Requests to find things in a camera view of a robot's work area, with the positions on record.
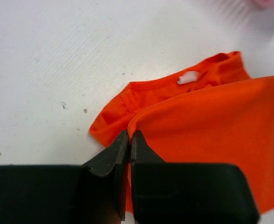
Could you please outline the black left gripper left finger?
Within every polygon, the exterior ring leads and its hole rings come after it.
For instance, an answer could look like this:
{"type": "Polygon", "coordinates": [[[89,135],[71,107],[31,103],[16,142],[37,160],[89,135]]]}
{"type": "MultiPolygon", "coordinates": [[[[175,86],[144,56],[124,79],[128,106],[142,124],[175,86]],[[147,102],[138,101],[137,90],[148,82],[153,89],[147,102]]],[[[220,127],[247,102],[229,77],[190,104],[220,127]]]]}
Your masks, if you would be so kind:
{"type": "Polygon", "coordinates": [[[129,137],[83,165],[0,166],[0,224],[120,224],[129,137]]]}

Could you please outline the light pink t-shirt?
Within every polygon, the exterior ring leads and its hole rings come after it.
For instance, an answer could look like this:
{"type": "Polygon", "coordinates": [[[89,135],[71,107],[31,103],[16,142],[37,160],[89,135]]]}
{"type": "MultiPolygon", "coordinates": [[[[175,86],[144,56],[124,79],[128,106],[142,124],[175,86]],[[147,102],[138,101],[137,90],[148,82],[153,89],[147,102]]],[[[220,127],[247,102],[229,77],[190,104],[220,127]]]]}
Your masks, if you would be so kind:
{"type": "Polygon", "coordinates": [[[274,9],[274,0],[247,0],[247,3],[258,10],[274,9]]]}

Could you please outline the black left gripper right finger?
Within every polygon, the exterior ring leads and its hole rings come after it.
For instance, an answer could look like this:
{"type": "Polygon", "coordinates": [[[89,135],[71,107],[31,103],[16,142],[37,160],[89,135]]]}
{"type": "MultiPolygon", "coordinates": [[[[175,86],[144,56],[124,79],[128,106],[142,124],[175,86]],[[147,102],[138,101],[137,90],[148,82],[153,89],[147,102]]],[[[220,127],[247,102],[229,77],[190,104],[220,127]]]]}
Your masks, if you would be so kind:
{"type": "Polygon", "coordinates": [[[132,138],[131,190],[138,224],[256,224],[243,172],[227,163],[165,162],[141,131],[132,138]]]}

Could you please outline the orange t-shirt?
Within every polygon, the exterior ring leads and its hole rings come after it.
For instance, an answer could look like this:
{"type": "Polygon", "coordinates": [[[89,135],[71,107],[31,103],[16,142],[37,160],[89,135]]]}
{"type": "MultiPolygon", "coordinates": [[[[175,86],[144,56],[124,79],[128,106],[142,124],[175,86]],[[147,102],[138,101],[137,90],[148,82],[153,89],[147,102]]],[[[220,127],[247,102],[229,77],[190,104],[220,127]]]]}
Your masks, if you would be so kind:
{"type": "Polygon", "coordinates": [[[241,53],[219,53],[157,80],[130,82],[90,135],[109,146],[140,130],[167,162],[224,162],[246,175],[260,212],[274,209],[274,76],[251,78],[241,53]]]}

